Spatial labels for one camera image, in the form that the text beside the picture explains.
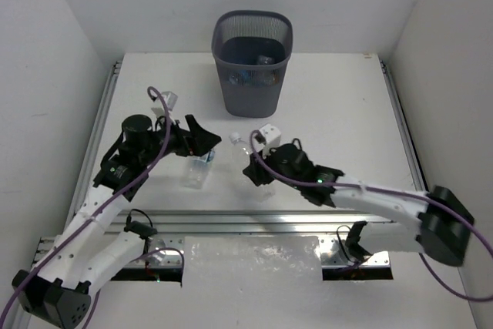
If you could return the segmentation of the clear crinkled water bottle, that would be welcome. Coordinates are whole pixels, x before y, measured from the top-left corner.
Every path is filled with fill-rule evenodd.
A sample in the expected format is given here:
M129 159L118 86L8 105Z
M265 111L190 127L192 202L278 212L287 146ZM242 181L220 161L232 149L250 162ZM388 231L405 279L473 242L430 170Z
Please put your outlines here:
M231 170L235 191L245 200L264 202L276 194L273 184L255 186L254 183L243 174L250 165L252 150L242 136L233 132L229 135L232 144Z

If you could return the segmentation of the blue label water bottle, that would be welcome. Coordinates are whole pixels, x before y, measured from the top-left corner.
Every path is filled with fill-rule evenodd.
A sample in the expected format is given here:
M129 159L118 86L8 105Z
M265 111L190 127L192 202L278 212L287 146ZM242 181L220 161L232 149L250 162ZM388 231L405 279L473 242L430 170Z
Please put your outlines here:
M272 71L240 70L231 72L228 82L234 86L274 86L277 84L277 76Z

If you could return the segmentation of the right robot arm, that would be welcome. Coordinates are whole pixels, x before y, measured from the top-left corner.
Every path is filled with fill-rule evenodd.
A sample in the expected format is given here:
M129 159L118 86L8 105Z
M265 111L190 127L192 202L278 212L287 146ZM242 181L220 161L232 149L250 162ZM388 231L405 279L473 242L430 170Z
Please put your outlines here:
M250 154L243 169L255 186L278 180L316 206L358 210L385 219L382 224L357 221L344 248L357 261L382 250L424 253L450 266L464 263L475 219L454 193L443 186L428 192L363 185L343 171L314 164L294 143Z

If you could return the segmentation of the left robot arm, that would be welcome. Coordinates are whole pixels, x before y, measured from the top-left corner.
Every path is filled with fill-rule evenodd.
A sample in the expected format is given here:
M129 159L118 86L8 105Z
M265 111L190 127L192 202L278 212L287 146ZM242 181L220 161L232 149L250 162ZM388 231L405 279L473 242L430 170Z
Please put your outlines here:
M187 129L165 116L152 121L127 117L117 140L103 156L100 170L71 223L49 252L12 281L22 309L58 328L76 328L96 293L127 263L147 251L156 229L133 222L107 247L100 243L112 221L147 181L149 171L169 154L202 156L220 143L194 116Z

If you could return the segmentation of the grey mesh waste bin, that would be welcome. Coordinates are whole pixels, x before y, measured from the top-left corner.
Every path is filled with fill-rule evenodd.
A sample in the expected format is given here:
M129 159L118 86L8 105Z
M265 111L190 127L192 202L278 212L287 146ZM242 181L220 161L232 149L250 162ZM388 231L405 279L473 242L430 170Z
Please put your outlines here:
M211 51L226 111L267 118L276 109L293 49L293 26L279 13L235 10L217 20Z

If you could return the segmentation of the white label water bottle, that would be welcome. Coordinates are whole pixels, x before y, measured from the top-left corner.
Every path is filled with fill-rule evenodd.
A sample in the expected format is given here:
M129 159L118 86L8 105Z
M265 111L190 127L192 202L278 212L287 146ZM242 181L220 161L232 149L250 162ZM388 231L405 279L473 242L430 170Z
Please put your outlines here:
M208 177L215 156L215 149L203 156L191 156L186 164L182 183L190 189L200 190Z

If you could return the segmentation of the aluminium front rail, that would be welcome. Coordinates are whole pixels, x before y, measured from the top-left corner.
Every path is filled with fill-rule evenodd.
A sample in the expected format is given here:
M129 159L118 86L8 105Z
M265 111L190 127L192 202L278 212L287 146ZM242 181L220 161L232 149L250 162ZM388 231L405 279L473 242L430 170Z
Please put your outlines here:
M160 251L152 270L175 270L187 237L316 237L315 253L323 270L340 270L357 258L350 253L350 230L364 225L359 245L366 250L365 270L388 269L391 252L422 252L417 233L382 217L352 211L150 211L136 220L157 231Z

